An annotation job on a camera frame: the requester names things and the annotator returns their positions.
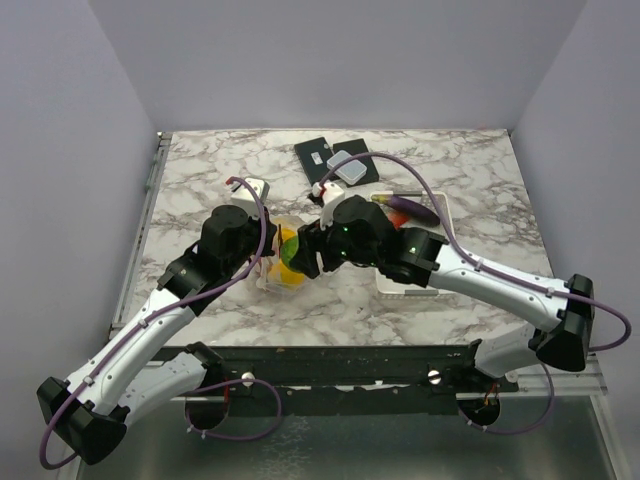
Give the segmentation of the yellow toy bell pepper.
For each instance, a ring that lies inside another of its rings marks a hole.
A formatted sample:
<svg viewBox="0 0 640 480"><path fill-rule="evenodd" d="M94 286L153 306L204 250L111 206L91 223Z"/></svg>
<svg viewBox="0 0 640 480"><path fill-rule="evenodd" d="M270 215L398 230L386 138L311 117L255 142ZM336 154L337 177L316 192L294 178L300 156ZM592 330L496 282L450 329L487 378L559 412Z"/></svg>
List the yellow toy bell pepper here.
<svg viewBox="0 0 640 480"><path fill-rule="evenodd" d="M286 228L282 225L279 226L279 239L281 240L282 243L296 236L297 236L297 232L295 230Z"/></svg>

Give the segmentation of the yellow toy lemon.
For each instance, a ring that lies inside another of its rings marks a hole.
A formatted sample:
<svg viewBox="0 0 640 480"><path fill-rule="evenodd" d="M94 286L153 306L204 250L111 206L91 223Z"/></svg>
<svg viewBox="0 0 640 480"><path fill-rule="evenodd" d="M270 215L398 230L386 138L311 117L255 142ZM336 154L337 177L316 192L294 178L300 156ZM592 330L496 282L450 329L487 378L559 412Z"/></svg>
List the yellow toy lemon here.
<svg viewBox="0 0 640 480"><path fill-rule="evenodd" d="M278 263L269 270L268 279L270 282L294 288L303 284L306 277L304 274L292 271L286 265Z"/></svg>

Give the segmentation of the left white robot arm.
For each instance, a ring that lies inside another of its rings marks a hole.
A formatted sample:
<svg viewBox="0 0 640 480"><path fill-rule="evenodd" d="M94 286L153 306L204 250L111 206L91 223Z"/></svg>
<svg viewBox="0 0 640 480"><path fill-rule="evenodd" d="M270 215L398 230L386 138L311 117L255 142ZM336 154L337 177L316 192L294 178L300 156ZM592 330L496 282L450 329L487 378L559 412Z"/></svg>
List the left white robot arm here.
<svg viewBox="0 0 640 480"><path fill-rule="evenodd" d="M94 465L115 450L139 417L180 393L206 395L218 388L220 369L190 352L150 375L143 369L174 334L271 254L275 232L261 202L215 208L200 239L169 264L126 327L66 379L49 377L39 386L44 468L56 467L47 459L53 435Z"/></svg>

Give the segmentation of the clear polka dot zip bag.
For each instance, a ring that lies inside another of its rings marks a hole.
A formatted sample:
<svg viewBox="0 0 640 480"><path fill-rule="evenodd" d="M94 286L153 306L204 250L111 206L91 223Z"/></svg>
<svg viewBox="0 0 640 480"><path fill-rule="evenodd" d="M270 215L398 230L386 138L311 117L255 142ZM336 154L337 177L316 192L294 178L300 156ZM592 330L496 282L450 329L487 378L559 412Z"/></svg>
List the clear polka dot zip bag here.
<svg viewBox="0 0 640 480"><path fill-rule="evenodd" d="M282 245L282 242L279 239L279 226L282 225L286 228L295 230L297 232L298 228L301 227L304 224L304 222L299 216L294 216L294 215L274 216L271 219L271 222L276 226L276 233L273 237L273 240L276 240L278 242L278 249L279 249L278 260L274 264L276 265L278 263L282 263L282 261L280 260L280 247ZM263 291L270 292L271 294L278 294L282 296L293 295L294 293L301 290L305 285L305 283L307 282L307 278L306 278L305 282L301 285L298 285L297 287L294 287L294 288L286 287L278 283L270 282L268 279L268 273L259 275L256 270L256 267L254 269L254 277L256 278L256 287Z"/></svg>

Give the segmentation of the red yellow toy fruit cluster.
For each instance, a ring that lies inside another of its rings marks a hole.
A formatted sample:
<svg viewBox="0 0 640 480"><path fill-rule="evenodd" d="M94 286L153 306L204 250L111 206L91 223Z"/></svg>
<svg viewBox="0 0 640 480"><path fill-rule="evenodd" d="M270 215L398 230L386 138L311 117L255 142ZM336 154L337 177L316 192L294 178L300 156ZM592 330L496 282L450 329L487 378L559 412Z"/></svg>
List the red yellow toy fruit cluster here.
<svg viewBox="0 0 640 480"><path fill-rule="evenodd" d="M264 250L264 255L260 257L258 263L256 264L256 270L259 275L267 274L270 268L277 262L278 260L278 242L273 240L270 246L270 250Z"/></svg>

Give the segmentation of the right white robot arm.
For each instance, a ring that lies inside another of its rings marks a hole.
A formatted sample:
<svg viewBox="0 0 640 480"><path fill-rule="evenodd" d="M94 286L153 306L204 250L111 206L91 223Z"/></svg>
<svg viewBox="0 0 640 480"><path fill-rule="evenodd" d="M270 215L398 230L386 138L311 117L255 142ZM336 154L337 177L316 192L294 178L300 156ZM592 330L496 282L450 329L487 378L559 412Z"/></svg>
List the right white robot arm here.
<svg viewBox="0 0 640 480"><path fill-rule="evenodd" d="M491 261L463 258L445 237L418 227L396 228L383 210L360 196L325 207L299 228L287 266L314 279L345 263L400 284L466 295L524 320L524 326L480 340L459 367L461 383L481 391L510 371L542 363L558 370L586 367L594 319L593 283L537 277Z"/></svg>

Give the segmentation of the purple toy eggplant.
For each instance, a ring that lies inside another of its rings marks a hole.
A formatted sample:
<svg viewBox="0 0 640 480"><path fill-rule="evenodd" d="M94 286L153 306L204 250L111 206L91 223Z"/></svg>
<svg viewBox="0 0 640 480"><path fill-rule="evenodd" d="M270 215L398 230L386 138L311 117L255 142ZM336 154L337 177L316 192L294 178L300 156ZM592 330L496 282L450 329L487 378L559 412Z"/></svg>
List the purple toy eggplant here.
<svg viewBox="0 0 640 480"><path fill-rule="evenodd" d="M440 217L428 207L398 195L374 194L371 196L373 202L386 205L391 209L400 212L410 218L420 221L429 227L440 225Z"/></svg>

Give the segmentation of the green toy citrus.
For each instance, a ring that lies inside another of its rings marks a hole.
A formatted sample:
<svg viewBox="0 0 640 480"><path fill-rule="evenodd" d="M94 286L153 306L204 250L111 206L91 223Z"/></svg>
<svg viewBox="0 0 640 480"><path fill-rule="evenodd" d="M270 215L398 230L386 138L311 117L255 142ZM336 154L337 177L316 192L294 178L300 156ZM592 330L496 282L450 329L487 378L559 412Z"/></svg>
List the green toy citrus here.
<svg viewBox="0 0 640 480"><path fill-rule="evenodd" d="M291 271L295 271L292 266L292 260L294 259L299 248L298 236L294 235L285 240L280 247L280 260L283 265Z"/></svg>

